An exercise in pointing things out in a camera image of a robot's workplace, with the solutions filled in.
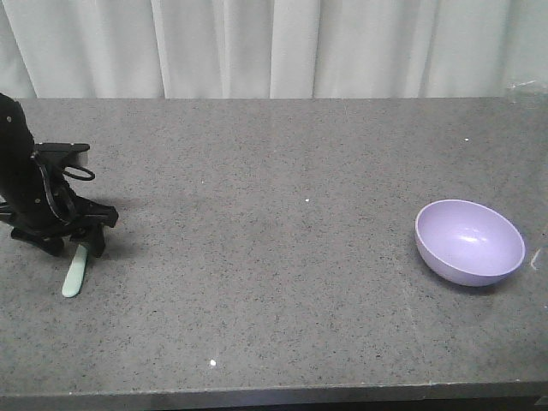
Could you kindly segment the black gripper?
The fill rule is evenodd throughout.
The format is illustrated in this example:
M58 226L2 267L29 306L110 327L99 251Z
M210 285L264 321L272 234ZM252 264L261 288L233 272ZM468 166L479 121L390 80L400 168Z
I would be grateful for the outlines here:
M11 238L54 257L62 254L68 236L100 258L104 227L113 228L118 220L115 207L80 197L56 171L1 174L1 197L1 221L12 227Z

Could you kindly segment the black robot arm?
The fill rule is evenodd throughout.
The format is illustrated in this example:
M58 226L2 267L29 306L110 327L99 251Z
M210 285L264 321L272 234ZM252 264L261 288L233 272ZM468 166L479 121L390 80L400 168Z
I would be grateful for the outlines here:
M103 254L104 227L116 225L116 208L80 197L67 181L95 178L82 163L89 150L85 143L35 142L21 104L1 96L1 221L12 239L57 257L68 237L96 258Z

